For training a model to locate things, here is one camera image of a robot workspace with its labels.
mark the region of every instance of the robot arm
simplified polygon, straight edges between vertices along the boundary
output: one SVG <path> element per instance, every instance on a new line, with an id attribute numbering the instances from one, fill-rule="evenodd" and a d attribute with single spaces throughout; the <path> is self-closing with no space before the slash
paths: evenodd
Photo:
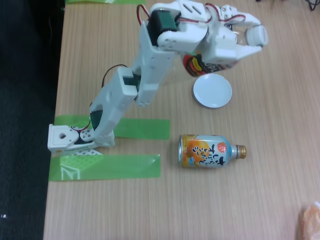
<path id="1" fill-rule="evenodd" d="M 261 46 L 237 44 L 230 25 L 252 27 L 260 22 L 229 5 L 219 8 L 189 0 L 153 5 L 149 20 L 141 24 L 140 50 L 132 68 L 118 67 L 90 106 L 90 138 L 83 131 L 51 124 L 48 148 L 66 154 L 79 147 L 113 146 L 119 120 L 134 101 L 139 107 L 152 102 L 176 54 L 197 51 L 206 63 L 226 65 L 261 51 Z M 62 134 L 65 140 L 59 139 Z"/>

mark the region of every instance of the white plate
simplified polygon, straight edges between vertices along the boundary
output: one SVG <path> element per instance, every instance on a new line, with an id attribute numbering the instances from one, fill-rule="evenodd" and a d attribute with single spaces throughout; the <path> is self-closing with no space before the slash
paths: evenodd
<path id="1" fill-rule="evenodd" d="M 220 108 L 230 101 L 232 88 L 223 76 L 209 73 L 195 81 L 193 95 L 205 107 Z"/>

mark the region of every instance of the bottle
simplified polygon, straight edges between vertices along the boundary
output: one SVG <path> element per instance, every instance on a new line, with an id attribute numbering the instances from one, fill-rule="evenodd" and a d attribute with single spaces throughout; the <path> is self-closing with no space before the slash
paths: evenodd
<path id="1" fill-rule="evenodd" d="M 236 44 L 238 45 L 263 47 L 268 44 L 268 34 L 263 25 L 248 29 L 246 27 L 237 27 L 237 25 L 229 25 L 227 28 L 236 35 Z M 201 52 L 182 54 L 181 59 L 185 70 L 193 77 L 230 69 L 238 63 L 237 60 L 228 64 L 207 63 L 202 60 Z"/>
<path id="2" fill-rule="evenodd" d="M 223 168 L 231 159 L 244 159 L 244 145 L 231 145 L 224 136 L 180 135 L 178 161 L 181 167 Z"/>
<path id="3" fill-rule="evenodd" d="M 258 25 L 252 28 L 232 27 L 236 35 L 236 44 L 242 46 L 265 46 L 268 44 L 268 34 L 265 26 Z"/>

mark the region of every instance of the bottle cap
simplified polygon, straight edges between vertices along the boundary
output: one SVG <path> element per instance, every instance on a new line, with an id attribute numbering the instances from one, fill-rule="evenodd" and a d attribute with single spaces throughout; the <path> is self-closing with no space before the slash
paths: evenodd
<path id="1" fill-rule="evenodd" d="M 246 41 L 249 46 L 265 46 L 268 44 L 269 38 L 265 26 L 259 25 L 249 28 L 245 32 Z"/>
<path id="2" fill-rule="evenodd" d="M 232 88 L 223 76 L 209 73 L 200 76 L 195 81 L 193 96 L 198 103 L 205 107 L 220 108 L 230 101 Z"/>
<path id="3" fill-rule="evenodd" d="M 247 149 L 244 145 L 235 145 L 236 146 L 236 159 L 245 159 L 247 156 Z"/>

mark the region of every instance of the gold bottle cap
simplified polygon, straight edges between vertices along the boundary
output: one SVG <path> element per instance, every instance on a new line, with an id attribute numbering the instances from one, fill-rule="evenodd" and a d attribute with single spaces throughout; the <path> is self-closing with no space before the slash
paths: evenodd
<path id="1" fill-rule="evenodd" d="M 246 146 L 244 145 L 235 145 L 237 154 L 236 154 L 236 159 L 244 159 L 247 156 L 247 149 Z"/>

